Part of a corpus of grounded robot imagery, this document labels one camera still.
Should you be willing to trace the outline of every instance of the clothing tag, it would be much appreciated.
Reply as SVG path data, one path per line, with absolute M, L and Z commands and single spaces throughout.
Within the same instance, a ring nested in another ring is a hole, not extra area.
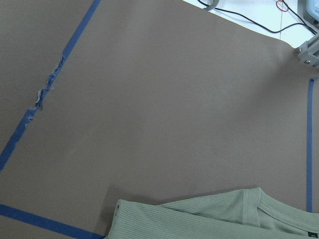
M 310 232 L 308 232 L 308 236 L 310 236 L 311 238 L 318 238 L 318 233 L 310 233 Z

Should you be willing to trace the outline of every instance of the ribbed fabric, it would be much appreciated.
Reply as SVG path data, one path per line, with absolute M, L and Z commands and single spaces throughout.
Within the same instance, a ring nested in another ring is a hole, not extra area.
M 271 227 L 262 228 L 261 220 Z M 319 232 L 319 214 L 285 205 L 255 188 L 158 206 L 119 200 L 107 238 L 305 239 L 306 231 Z

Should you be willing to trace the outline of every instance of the black wire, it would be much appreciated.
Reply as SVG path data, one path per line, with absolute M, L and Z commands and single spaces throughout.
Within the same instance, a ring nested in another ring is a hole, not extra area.
M 203 4 L 204 6 L 209 6 L 208 4 L 203 3 L 201 0 L 198 0 L 198 1 L 199 1 L 201 4 Z M 283 3 L 286 5 L 286 7 L 287 7 L 290 11 L 292 11 L 291 8 L 290 8 L 284 1 L 283 1 Z M 292 27 L 292 26 L 295 26 L 295 25 L 303 25 L 303 26 L 305 26 L 312 34 L 314 34 L 314 35 L 316 34 L 316 32 L 315 32 L 311 27 L 309 27 L 309 26 L 302 20 L 302 18 L 301 18 L 300 16 L 298 16 L 294 11 L 292 11 L 293 14 L 295 14 L 303 23 L 294 23 L 294 24 L 291 24 L 291 25 L 289 25 L 289 26 L 286 26 L 285 28 L 283 28 L 283 29 L 281 29 L 281 30 L 279 30 L 279 31 L 272 31 L 272 30 L 266 28 L 265 26 L 263 26 L 263 25 L 261 25 L 261 24 L 255 22 L 255 21 L 253 21 L 252 19 L 249 19 L 248 17 L 246 17 L 246 16 L 244 16 L 244 15 L 242 15 L 242 14 L 240 14 L 240 13 L 237 13 L 237 12 L 234 12 L 234 11 L 228 11 L 228 10 L 224 10 L 224 9 L 220 9 L 220 8 L 214 8 L 214 9 L 215 9 L 215 10 L 219 10 L 219 11 L 225 11 L 225 12 L 228 12 L 228 13 L 232 13 L 232 14 L 239 15 L 239 16 L 241 16 L 241 17 L 243 17 L 243 18 L 249 20 L 249 21 L 252 22 L 253 24 L 256 24 L 257 26 L 260 26 L 261 28 L 263 28 L 263 29 L 265 29 L 266 31 L 269 31 L 269 32 L 271 32 L 271 33 L 279 33 L 279 32 L 281 32 L 281 31 L 283 31 L 283 30 L 286 30 L 286 29 L 289 28 L 289 27 Z

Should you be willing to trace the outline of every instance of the torn blue tape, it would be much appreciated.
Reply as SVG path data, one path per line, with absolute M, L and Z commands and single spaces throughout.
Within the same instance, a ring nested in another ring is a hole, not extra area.
M 28 109 L 24 115 L 24 117 L 21 119 L 20 123 L 18 124 L 17 128 L 15 129 L 15 132 L 11 136 L 10 140 L 6 144 L 5 148 L 3 149 L 2 153 L 0 154 L 0 171 L 3 170 L 5 164 L 9 160 L 10 156 L 12 155 L 16 144 L 21 139 L 22 135 L 24 134 L 27 125 L 30 123 L 30 121 L 33 119 L 35 113 L 40 108 L 46 94 L 50 91 L 53 82 L 55 81 L 56 77 L 59 75 L 65 61 L 69 57 L 73 47 L 75 46 L 76 42 L 78 41 L 79 37 L 81 36 L 83 30 L 85 29 L 86 25 L 88 24 L 89 20 L 91 19 L 94 11 L 98 7 L 101 0 L 93 0 L 91 6 L 89 7 L 88 11 L 86 12 L 85 16 L 83 17 L 82 21 L 80 22 L 79 26 L 76 28 L 75 32 L 73 33 L 72 37 L 70 38 L 69 42 L 65 46 L 61 60 L 59 61 L 56 68 L 53 70 L 53 72 L 49 75 L 47 84 L 44 88 L 42 88 L 38 92 L 38 99 L 35 103 L 35 108 Z
M 55 233 L 63 234 L 78 239 L 102 239 L 105 236 L 60 223 L 48 218 L 43 218 L 25 211 L 0 204 L 0 215 L 33 226 L 43 228 Z
M 313 92 L 318 78 L 310 79 L 307 103 L 307 212 L 313 212 Z

